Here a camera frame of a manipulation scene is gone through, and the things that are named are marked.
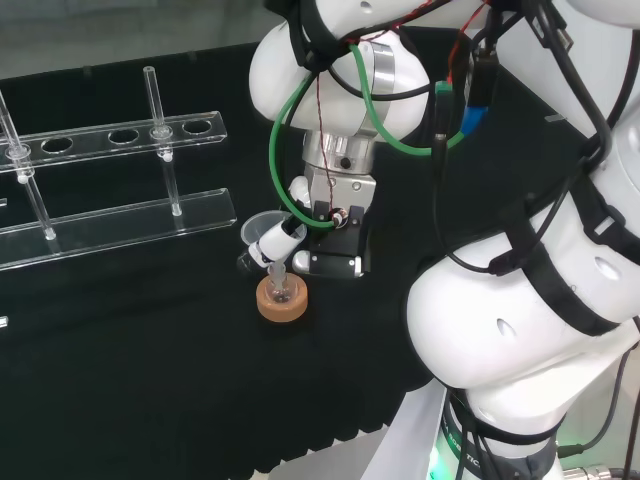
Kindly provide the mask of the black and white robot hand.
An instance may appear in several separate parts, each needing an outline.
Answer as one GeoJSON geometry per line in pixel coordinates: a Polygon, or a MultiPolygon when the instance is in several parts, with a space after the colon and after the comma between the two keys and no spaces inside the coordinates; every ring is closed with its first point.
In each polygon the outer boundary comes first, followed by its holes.
{"type": "Polygon", "coordinates": [[[368,226],[376,181],[370,173],[324,171],[308,164],[285,187],[275,163],[269,164],[284,208],[250,218],[241,229],[247,247],[238,258],[247,271],[289,262],[303,275],[354,279],[366,271],[368,226]]]}

